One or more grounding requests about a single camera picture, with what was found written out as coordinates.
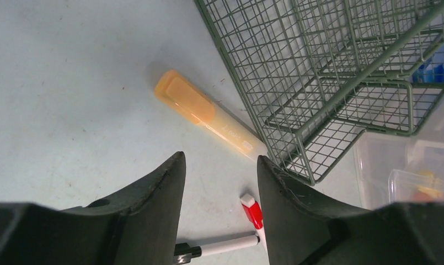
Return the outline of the white plastic drawer organizer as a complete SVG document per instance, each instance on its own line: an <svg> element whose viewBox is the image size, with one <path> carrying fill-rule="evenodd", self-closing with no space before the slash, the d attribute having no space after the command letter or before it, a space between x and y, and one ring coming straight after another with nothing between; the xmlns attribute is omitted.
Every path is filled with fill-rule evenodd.
<svg viewBox="0 0 444 265"><path fill-rule="evenodd" d="M361 204L376 209L413 199L417 186L428 184L419 171L438 179L444 192L444 97L417 135L364 133L354 147Z"/></svg>

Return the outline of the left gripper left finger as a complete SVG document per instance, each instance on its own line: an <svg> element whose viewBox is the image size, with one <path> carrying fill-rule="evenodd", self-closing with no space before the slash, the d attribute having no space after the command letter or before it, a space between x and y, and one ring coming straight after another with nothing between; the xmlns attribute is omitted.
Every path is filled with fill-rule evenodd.
<svg viewBox="0 0 444 265"><path fill-rule="evenodd" d="M0 203L0 264L172 264L185 175L178 151L87 206Z"/></svg>

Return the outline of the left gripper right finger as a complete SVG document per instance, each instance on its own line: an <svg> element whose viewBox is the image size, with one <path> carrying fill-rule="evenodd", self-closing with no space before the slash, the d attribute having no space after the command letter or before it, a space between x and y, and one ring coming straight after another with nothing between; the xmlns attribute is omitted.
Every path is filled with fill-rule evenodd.
<svg viewBox="0 0 444 265"><path fill-rule="evenodd" d="M367 210L257 161L270 264L444 264L444 202Z"/></svg>

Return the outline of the yellow orange highlighter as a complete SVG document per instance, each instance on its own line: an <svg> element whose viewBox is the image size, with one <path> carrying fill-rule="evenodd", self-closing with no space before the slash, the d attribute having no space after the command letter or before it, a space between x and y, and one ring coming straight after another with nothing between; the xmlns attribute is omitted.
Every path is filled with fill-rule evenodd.
<svg viewBox="0 0 444 265"><path fill-rule="evenodd" d="M259 156L268 154L261 140L179 72L170 70L163 74L154 94L189 122L248 159L256 162Z"/></svg>

